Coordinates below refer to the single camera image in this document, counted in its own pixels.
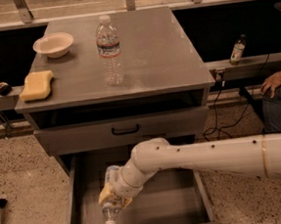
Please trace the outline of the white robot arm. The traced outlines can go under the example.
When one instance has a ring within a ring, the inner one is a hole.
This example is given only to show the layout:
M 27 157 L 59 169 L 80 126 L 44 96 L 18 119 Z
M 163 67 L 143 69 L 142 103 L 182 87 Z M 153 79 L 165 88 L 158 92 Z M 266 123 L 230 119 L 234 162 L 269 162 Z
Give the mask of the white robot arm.
M 172 168 L 278 178 L 281 133 L 175 146 L 163 138 L 143 141 L 126 164 L 107 171 L 98 204 L 118 201 L 125 208 L 157 172 Z

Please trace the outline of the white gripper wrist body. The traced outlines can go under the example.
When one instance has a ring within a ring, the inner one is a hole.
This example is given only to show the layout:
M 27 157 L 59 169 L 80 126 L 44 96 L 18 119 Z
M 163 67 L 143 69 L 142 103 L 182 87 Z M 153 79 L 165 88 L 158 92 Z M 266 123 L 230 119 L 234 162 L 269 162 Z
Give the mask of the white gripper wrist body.
M 113 191 L 122 198 L 136 197 L 150 176 L 134 164 L 121 166 L 112 176 Z

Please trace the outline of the person bare hand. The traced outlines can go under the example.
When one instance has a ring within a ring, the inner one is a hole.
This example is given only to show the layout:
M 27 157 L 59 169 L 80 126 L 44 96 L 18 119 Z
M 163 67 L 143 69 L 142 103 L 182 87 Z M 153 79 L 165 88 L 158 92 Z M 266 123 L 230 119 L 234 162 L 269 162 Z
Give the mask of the person bare hand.
M 266 91 L 269 92 L 271 98 L 275 95 L 275 89 L 281 86 L 281 71 L 273 73 L 271 76 L 267 77 L 261 85 L 260 92 L 265 94 Z

